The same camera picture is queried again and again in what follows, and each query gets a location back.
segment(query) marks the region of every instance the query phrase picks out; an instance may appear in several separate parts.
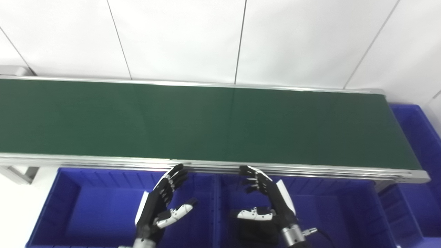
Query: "cable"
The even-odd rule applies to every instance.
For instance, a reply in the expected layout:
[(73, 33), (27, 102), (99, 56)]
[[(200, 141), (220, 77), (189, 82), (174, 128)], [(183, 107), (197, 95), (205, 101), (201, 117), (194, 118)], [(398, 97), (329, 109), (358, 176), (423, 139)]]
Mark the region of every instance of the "cable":
[(336, 248), (336, 246), (335, 246), (334, 242), (332, 241), (331, 237), (329, 236), (329, 234), (327, 234), (325, 231), (318, 229), (318, 228), (317, 228), (317, 232), (322, 234), (323, 237), (325, 237), (331, 243), (332, 248)]

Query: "conveyor leg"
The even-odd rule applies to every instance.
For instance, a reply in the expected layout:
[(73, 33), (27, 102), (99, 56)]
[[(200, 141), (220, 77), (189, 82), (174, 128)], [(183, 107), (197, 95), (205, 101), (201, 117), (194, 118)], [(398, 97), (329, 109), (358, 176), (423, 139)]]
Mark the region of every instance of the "conveyor leg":
[(12, 166), (0, 166), (0, 174), (17, 184), (31, 184), (37, 174), (38, 167), (29, 167), (25, 174)]

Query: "robotic hand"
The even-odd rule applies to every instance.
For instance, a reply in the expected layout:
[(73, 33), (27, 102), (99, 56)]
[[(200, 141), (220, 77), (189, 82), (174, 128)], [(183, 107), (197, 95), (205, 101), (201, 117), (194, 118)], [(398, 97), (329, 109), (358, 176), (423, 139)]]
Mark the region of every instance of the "robotic hand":
[(295, 216), (294, 205), (283, 181), (279, 180), (274, 183), (261, 170), (246, 165), (240, 167), (239, 175), (251, 177), (244, 181), (245, 184), (252, 184), (246, 189), (246, 192), (251, 193), (259, 190), (262, 194), (267, 195), (272, 209), (255, 207), (251, 210), (240, 210), (235, 216), (239, 219), (273, 221), (288, 248), (310, 248), (305, 236), (316, 232), (317, 229), (312, 228), (302, 232)]
[(197, 203), (191, 198), (175, 209), (167, 210), (173, 192), (187, 179), (187, 170), (178, 164), (164, 174), (147, 198), (143, 196), (140, 210), (144, 207), (136, 222), (136, 238), (133, 248), (155, 248), (164, 235), (165, 227), (169, 226), (190, 212)]

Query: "blue plastic bin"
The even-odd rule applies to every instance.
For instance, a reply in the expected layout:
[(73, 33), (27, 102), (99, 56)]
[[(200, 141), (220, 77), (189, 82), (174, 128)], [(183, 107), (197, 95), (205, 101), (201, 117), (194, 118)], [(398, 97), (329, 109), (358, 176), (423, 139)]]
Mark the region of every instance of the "blue plastic bin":
[[(162, 174), (59, 169), (27, 247), (131, 246), (142, 192), (151, 190)], [(237, 220), (230, 218), (230, 210), (270, 203), (258, 192), (245, 194), (240, 179), (237, 175), (190, 174), (170, 206), (192, 196), (199, 199), (199, 204), (188, 216), (167, 227), (159, 247), (245, 247), (237, 239)], [(302, 177), (283, 180), (302, 228), (323, 229), (338, 248), (395, 248), (373, 182)], [(308, 240), (316, 248), (331, 247), (318, 233)], [(282, 240), (277, 247), (284, 247)]]
[(427, 184), (396, 184), (380, 193), (396, 243), (402, 248), (441, 247), (441, 140), (418, 105), (391, 105)]
[[(34, 231), (33, 248), (132, 246), (144, 190), (163, 172), (59, 169)], [(191, 174), (170, 207), (198, 198), (197, 208), (167, 227), (158, 247), (207, 248), (213, 241), (214, 176)]]

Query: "white wall panel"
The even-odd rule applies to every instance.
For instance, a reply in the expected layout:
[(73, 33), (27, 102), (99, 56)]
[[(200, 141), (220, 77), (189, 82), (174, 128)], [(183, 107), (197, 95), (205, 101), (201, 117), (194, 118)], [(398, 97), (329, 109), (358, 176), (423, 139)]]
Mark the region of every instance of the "white wall panel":
[(250, 0), (237, 83), (342, 88), (396, 0)]
[(134, 79), (234, 82), (244, 0), (109, 0)]
[(422, 106), (422, 109), (441, 137), (441, 95), (430, 99), (428, 103)]
[(401, 0), (348, 88), (424, 104), (441, 89), (441, 1)]
[(0, 65), (26, 66), (19, 53), (0, 30)]
[(106, 0), (0, 0), (0, 26), (37, 75), (129, 78)]

